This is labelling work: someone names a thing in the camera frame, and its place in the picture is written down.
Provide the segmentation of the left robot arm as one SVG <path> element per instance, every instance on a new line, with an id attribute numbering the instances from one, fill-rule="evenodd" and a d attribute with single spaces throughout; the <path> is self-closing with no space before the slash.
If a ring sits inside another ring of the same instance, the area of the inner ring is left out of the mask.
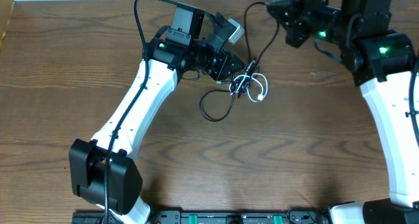
<path id="1" fill-rule="evenodd" d="M 147 222 L 151 208 L 141 199 L 135 161 L 148 127 L 185 72 L 221 81 L 243 70 L 227 48 L 243 33 L 233 19 L 179 4 L 172 23 L 144 44 L 135 80 L 116 111 L 89 141 L 77 139 L 69 149 L 73 193 L 103 209 L 83 223 Z"/>

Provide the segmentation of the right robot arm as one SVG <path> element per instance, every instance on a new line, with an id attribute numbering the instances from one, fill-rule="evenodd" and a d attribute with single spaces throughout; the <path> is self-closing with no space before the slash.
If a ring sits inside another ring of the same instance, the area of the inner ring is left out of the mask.
<path id="1" fill-rule="evenodd" d="M 389 178 L 382 200 L 333 204 L 307 212 L 308 223 L 418 222 L 418 55 L 411 40 L 390 29 L 392 0 L 279 0 L 266 11 L 282 25 L 288 45 L 308 38 L 340 49 L 375 121 Z"/>

